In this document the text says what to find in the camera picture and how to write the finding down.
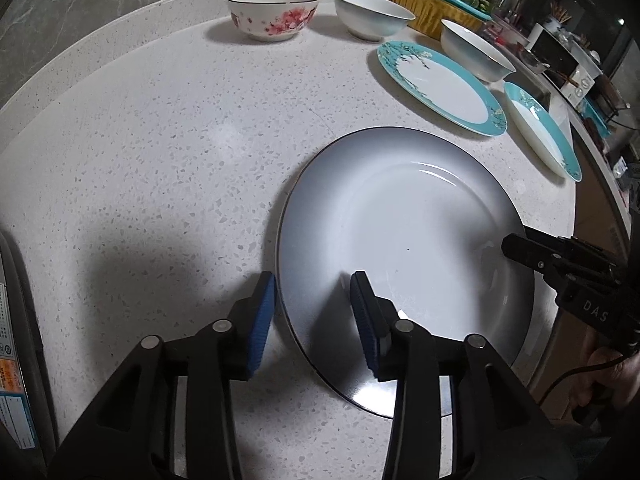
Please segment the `yellow basket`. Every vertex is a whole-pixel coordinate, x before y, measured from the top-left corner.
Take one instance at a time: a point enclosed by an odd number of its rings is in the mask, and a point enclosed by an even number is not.
[[[444,0],[391,0],[415,14],[416,19],[409,22],[409,27],[440,41],[442,23],[440,20],[451,20],[476,32],[482,20],[472,16],[466,10],[459,9]]]

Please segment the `silver screw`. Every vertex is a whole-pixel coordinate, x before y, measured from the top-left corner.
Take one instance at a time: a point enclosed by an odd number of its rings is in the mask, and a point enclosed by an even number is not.
[[[400,332],[411,332],[414,329],[414,324],[408,319],[398,319],[396,321],[396,330]]]
[[[219,319],[213,324],[213,330],[216,332],[228,332],[232,326],[228,319]]]
[[[473,348],[484,348],[484,345],[486,345],[486,339],[479,334],[470,335],[467,341]]]
[[[146,350],[151,350],[158,346],[160,342],[160,338],[157,335],[148,335],[142,341],[140,341],[140,346],[145,348]]]

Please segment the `large gray plate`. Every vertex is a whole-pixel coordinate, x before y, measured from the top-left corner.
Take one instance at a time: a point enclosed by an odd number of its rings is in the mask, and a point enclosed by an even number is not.
[[[502,255],[520,217],[482,164],[408,128],[361,130],[307,165],[280,223],[276,267],[295,337],[322,378],[392,416],[396,384],[367,369],[348,297],[365,270],[378,296],[435,335],[486,336],[512,364],[531,318],[533,272]]]

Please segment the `product label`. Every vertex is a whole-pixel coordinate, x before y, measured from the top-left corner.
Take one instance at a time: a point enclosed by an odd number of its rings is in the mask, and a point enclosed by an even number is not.
[[[15,355],[6,287],[0,283],[0,424],[9,431],[20,449],[36,447],[29,404]]]

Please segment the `hand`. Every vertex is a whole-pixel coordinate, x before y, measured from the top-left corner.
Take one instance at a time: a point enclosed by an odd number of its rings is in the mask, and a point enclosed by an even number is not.
[[[606,346],[597,348],[597,345],[598,333],[589,327],[582,345],[582,366],[599,365],[622,355]],[[611,368],[577,374],[569,391],[571,409],[586,406],[591,402],[593,383],[613,389],[611,403],[616,410],[626,408],[640,388],[640,352]]]

